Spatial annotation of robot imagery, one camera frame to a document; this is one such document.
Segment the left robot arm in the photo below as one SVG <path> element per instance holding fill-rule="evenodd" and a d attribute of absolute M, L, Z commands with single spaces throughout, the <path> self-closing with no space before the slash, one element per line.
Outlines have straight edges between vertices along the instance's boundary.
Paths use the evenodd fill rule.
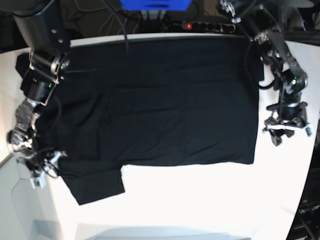
<path fill-rule="evenodd" d="M 266 8 L 264 0 L 220 0 L 219 9 L 237 25 L 249 40 L 249 46 L 257 46 L 261 61 L 270 66 L 273 81 L 260 90 L 279 91 L 278 102 L 266 107 L 271 115 L 264 121 L 264 132 L 270 134 L 277 147 L 282 137 L 292 137 L 296 131 L 311 136 L 307 119 L 308 104 L 302 101 L 302 91 L 308 85 L 308 75 L 301 68 L 285 42 L 280 24 Z"/>

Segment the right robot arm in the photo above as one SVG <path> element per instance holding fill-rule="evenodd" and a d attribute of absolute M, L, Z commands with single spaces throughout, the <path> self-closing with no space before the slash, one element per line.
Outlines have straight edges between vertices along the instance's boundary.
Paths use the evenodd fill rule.
<path fill-rule="evenodd" d="M 7 134 L 7 143 L 35 182 L 62 156 L 51 147 L 37 148 L 36 122 L 41 116 L 39 107 L 48 104 L 69 65 L 71 43 L 57 0 L 2 0 L 0 9 L 13 15 L 30 48 L 29 67 L 20 86 L 25 99 L 16 109 L 15 126 Z"/>

